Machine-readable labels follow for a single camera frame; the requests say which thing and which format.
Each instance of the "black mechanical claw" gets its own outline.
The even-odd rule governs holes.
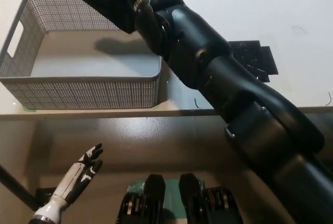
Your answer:
[[[243,224],[235,199],[223,187],[200,189],[192,173],[181,176],[179,189],[188,224]]]

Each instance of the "gray mesh basket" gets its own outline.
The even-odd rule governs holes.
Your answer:
[[[27,109],[151,108],[160,70],[138,35],[82,0],[23,0],[0,53],[0,82]]]

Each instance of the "black fingertip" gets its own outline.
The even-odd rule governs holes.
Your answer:
[[[100,149],[102,147],[102,144],[101,143],[99,143],[99,144],[97,144],[96,146],[95,146],[95,148],[98,150],[98,149]]]
[[[102,165],[103,165],[102,160],[96,161],[95,164],[93,165],[93,172],[98,172]]]

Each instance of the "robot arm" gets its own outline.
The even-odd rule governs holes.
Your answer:
[[[103,152],[101,147],[102,144],[94,146],[72,165],[50,201],[35,213],[29,224],[60,224],[62,212],[75,202],[101,168],[102,161],[94,161]]]
[[[316,159],[323,135],[234,58],[230,45],[183,0],[84,0],[121,30],[138,31],[227,123],[231,146],[298,223],[333,220],[333,176]]]

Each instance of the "black metal bracket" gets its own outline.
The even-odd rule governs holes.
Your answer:
[[[11,191],[18,199],[25,203],[33,211],[44,206],[52,196],[56,188],[36,189],[36,195],[32,195],[23,187],[6,169],[0,165],[0,183]]]

